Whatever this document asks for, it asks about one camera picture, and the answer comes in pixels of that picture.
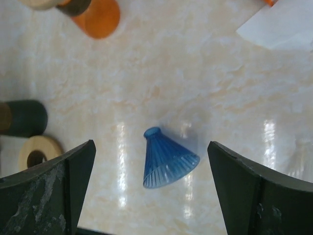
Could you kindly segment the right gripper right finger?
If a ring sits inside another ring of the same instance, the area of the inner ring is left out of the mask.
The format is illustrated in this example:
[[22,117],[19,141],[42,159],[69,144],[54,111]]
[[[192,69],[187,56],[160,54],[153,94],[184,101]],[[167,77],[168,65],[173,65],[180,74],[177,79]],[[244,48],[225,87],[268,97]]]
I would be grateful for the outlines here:
[[208,158],[229,235],[311,235],[313,185],[209,143]]

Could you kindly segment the blue ribbed glass dripper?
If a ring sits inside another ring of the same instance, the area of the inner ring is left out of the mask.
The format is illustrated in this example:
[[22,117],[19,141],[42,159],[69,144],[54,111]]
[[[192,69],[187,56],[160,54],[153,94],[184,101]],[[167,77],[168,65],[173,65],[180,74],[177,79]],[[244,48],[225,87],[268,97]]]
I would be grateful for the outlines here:
[[160,188],[189,174],[200,163],[200,157],[181,144],[164,135],[159,127],[144,133],[146,155],[143,186]]

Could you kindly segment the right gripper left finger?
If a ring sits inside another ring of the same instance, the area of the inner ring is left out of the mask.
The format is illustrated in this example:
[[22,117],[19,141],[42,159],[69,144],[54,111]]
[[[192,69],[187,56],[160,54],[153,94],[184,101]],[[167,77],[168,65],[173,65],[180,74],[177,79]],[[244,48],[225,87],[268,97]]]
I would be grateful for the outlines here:
[[0,180],[2,235],[73,235],[77,231],[96,147],[67,153]]

